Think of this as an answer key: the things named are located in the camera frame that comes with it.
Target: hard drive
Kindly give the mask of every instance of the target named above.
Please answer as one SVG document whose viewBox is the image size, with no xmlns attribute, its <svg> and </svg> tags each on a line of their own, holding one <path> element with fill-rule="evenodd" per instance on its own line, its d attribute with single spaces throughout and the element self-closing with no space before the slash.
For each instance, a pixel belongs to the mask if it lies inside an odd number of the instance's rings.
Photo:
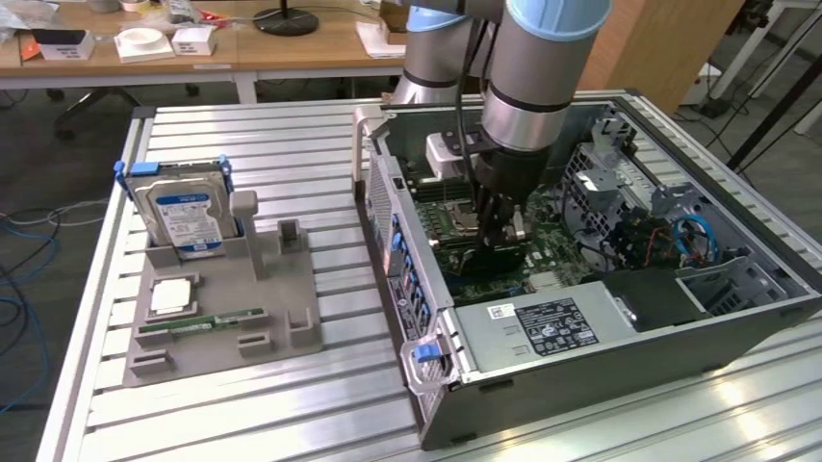
<svg viewBox="0 0 822 462">
<path fill-rule="evenodd" d="M 182 260 L 225 254 L 223 240 L 241 234 L 229 207 L 231 164 L 138 163 L 117 178 L 129 192 L 153 239 L 153 246 L 174 245 Z"/>
</svg>

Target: hard drive label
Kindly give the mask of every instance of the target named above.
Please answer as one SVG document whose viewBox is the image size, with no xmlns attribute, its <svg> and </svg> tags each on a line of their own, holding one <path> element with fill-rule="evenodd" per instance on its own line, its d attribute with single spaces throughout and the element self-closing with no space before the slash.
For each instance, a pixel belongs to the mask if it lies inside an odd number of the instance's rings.
<svg viewBox="0 0 822 462">
<path fill-rule="evenodd" d="M 187 251 L 221 245 L 223 236 L 218 220 L 209 215 L 209 194 L 167 195 L 157 199 L 166 229 L 174 245 Z"/>
</svg>

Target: lamp base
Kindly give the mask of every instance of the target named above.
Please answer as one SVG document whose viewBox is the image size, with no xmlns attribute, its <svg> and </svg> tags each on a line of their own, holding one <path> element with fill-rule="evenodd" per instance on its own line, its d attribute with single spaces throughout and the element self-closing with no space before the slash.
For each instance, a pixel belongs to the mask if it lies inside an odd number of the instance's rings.
<svg viewBox="0 0 822 462">
<path fill-rule="evenodd" d="M 321 27 L 321 20 L 304 10 L 289 8 L 289 17 L 281 9 L 263 10 L 255 17 L 257 28 L 273 36 L 297 37 L 312 34 Z"/>
</svg>

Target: wooden cabinet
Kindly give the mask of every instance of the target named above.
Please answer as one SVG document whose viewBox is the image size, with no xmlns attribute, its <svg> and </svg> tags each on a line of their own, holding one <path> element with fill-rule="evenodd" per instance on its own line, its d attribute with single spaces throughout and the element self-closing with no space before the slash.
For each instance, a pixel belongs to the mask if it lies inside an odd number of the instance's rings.
<svg viewBox="0 0 822 462">
<path fill-rule="evenodd" d="M 581 90 L 638 89 L 673 113 L 744 0 L 614 0 Z"/>
</svg>

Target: aluminum extrusion table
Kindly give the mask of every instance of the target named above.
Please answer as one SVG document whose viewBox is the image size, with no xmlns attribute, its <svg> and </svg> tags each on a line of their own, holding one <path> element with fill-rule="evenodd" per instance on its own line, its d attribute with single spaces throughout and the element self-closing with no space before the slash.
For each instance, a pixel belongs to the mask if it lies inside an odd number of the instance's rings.
<svg viewBox="0 0 822 462">
<path fill-rule="evenodd" d="M 780 212 L 760 203 L 646 100 L 629 98 L 821 269 L 820 245 L 800 228 L 776 224 Z M 127 162 L 226 154 L 238 189 L 259 195 L 261 228 L 280 218 L 301 219 L 310 231 L 326 350 L 143 388 L 121 386 L 147 233 L 114 188 L 39 460 L 822 460 L 820 318 L 705 376 L 462 447 L 420 450 L 350 193 L 352 113 L 358 104 L 377 103 L 163 108 L 133 119 Z M 658 178 L 682 180 L 648 141 L 637 142 L 637 156 Z"/>
</svg>

